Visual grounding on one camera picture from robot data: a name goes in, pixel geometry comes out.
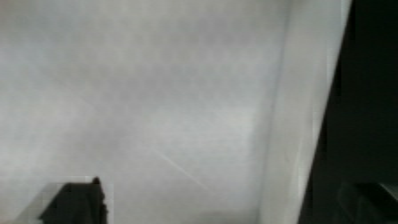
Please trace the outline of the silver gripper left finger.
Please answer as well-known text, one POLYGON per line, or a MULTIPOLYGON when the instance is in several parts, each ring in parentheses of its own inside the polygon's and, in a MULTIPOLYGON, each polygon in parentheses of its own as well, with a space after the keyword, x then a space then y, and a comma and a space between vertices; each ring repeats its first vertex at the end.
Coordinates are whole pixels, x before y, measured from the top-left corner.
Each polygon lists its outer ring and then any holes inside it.
POLYGON ((42 224, 108 224, 101 180, 67 183, 39 215, 42 224))

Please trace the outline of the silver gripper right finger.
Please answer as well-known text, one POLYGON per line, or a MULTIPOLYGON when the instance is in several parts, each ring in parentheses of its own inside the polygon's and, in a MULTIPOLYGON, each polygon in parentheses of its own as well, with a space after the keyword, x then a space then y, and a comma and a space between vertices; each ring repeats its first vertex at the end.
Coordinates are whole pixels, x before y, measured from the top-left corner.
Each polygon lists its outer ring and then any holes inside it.
POLYGON ((336 224, 398 224, 398 185, 341 184, 336 224))

